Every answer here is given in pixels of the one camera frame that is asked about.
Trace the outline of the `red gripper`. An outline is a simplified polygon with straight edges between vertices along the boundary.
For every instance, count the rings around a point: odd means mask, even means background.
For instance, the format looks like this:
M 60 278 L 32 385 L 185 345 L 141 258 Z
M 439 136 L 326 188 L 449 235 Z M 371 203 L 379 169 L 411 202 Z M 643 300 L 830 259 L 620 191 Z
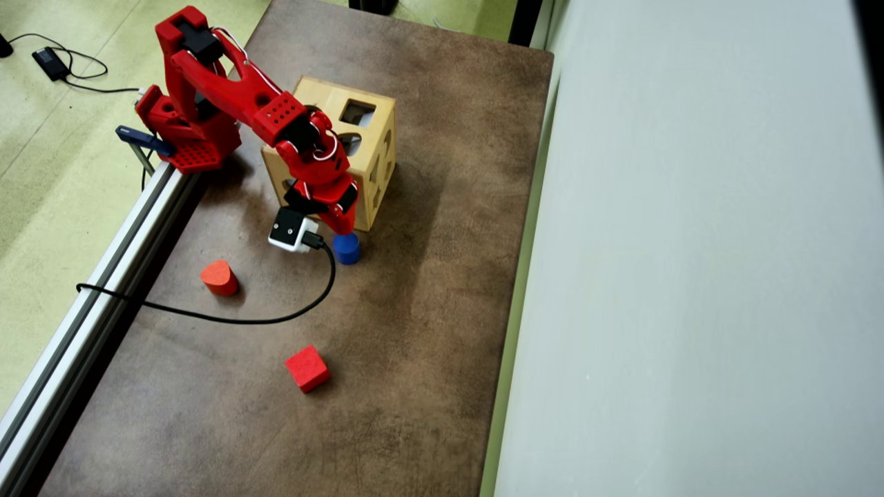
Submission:
M 309 215 L 323 215 L 336 235 L 349 235 L 356 225 L 358 186 L 331 120 L 323 114 L 302 114 L 283 129 L 275 152 L 290 180 L 283 205 Z

